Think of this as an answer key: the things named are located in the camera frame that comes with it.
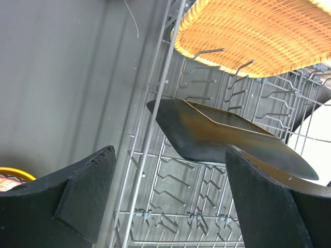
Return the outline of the black floral square plate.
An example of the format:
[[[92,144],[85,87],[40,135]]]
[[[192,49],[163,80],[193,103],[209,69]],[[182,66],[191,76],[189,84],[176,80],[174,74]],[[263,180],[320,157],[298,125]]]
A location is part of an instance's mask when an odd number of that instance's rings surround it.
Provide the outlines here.
[[[224,164],[227,145],[299,178],[318,180],[315,170],[279,137],[238,114],[187,100],[161,99],[146,104],[157,109],[156,122],[185,160]]]

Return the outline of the yellow woven-pattern plate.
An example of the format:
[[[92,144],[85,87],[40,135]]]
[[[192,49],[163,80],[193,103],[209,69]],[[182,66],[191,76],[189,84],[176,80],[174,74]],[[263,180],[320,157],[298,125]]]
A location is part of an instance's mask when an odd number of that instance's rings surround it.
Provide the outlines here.
[[[330,60],[330,1],[196,1],[170,37],[224,72],[276,76]]]

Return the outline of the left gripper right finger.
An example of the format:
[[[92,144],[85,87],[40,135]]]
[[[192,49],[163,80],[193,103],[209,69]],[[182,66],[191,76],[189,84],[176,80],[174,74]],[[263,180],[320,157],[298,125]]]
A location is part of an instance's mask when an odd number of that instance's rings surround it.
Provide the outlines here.
[[[225,164],[245,247],[330,247],[330,188],[229,145]]]

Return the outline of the white square plate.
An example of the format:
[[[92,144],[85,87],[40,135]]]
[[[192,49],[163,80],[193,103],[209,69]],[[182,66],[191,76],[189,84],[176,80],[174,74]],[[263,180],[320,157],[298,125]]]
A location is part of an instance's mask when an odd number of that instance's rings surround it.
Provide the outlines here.
[[[314,183],[323,186],[330,183],[330,101],[301,122],[288,146],[315,170],[319,180]]]

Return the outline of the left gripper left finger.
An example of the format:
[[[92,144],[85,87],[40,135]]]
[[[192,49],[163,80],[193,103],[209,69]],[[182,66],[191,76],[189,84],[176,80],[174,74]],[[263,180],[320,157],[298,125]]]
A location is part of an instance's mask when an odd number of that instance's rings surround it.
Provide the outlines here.
[[[105,146],[85,159],[1,193],[1,247],[92,247],[116,164]]]

